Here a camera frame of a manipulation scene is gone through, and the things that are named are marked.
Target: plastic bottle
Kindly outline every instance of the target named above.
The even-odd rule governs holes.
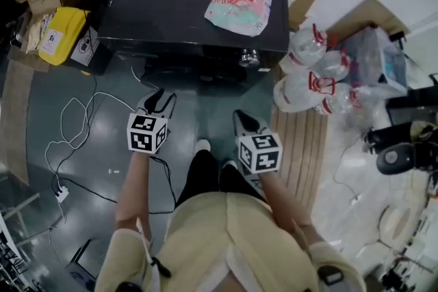
[[[296,67],[310,67],[326,53],[327,33],[312,28],[289,33],[289,53],[280,61],[284,73],[291,73]]]
[[[339,50],[332,50],[325,53],[320,61],[311,67],[312,71],[318,73],[321,77],[334,78],[340,81],[347,77],[350,71],[350,57]]]
[[[349,84],[337,83],[332,96],[325,97],[319,105],[314,107],[319,114],[346,114],[354,107],[360,108],[357,91]]]
[[[320,78],[307,68],[295,70],[274,87],[274,102],[283,112],[310,109],[334,93],[334,79]]]

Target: white shoe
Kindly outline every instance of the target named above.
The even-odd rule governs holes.
[[[207,151],[211,150],[210,143],[208,142],[207,139],[198,140],[198,142],[194,147],[194,154],[198,153],[201,150],[207,150]]]
[[[225,162],[224,166],[222,167],[222,169],[224,169],[225,167],[227,167],[228,165],[232,165],[235,169],[237,169],[237,164],[236,162],[229,160],[227,162]]]

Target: yellow box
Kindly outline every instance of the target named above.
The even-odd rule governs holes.
[[[65,62],[86,24],[89,13],[76,8],[58,8],[41,39],[38,51],[40,57],[55,66]]]

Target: white label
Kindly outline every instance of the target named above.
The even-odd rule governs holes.
[[[79,39],[79,42],[76,44],[70,58],[84,66],[88,66],[98,45],[99,41],[97,40],[97,32],[90,27],[90,30],[87,29],[85,35]]]
[[[64,34],[62,32],[56,31],[54,29],[49,29],[47,31],[46,37],[41,43],[40,50],[53,56],[63,35]]]

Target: black pants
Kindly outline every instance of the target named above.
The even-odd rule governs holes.
[[[232,165],[227,165],[218,173],[218,162],[207,150],[199,151],[190,164],[187,182],[177,206],[189,198],[205,192],[238,192],[253,196],[265,202],[263,197],[249,185],[242,174]]]

